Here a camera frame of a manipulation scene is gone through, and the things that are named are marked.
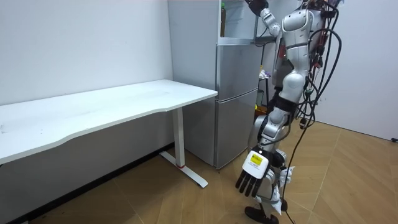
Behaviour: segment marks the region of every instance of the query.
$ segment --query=freezer door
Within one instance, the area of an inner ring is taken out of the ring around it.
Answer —
[[[257,90],[216,104],[216,168],[219,169],[248,146]]]
[[[261,50],[262,47],[255,45],[217,47],[218,101],[234,98],[258,87]]]

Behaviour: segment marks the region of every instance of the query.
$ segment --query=wooden floor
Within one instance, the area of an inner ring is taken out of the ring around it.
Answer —
[[[280,149],[290,155],[300,134],[294,125]],[[209,182],[201,189],[158,156],[31,223],[256,223],[243,213],[255,202],[234,188],[245,157],[217,171],[187,153],[187,166]],[[296,224],[398,223],[398,144],[317,123],[293,164],[286,197]]]

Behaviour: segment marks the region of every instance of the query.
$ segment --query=yellow label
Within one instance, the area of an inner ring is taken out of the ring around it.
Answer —
[[[257,156],[257,155],[253,155],[250,159],[250,161],[252,161],[253,163],[257,164],[258,166],[261,164],[262,162],[262,158]]]

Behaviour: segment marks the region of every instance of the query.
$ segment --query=desk leg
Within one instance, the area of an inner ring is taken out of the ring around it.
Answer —
[[[167,152],[161,152],[160,155],[178,167],[182,172],[187,174],[201,187],[208,185],[207,181],[196,174],[194,171],[185,166],[184,156],[184,131],[182,123],[182,108],[177,108],[173,113],[173,127],[174,127],[174,144],[175,144],[175,158]]]

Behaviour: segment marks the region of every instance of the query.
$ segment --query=desk foot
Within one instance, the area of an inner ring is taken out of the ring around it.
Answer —
[[[197,173],[195,173],[194,171],[189,169],[187,166],[183,166],[182,168],[179,168],[175,164],[175,158],[172,155],[170,155],[169,153],[161,152],[160,155],[163,156],[168,161],[170,161],[172,164],[174,164],[178,169],[180,169],[182,172],[187,174],[189,177],[191,177],[191,179],[194,180],[200,187],[205,188],[208,185],[208,182],[205,179],[203,179]]]

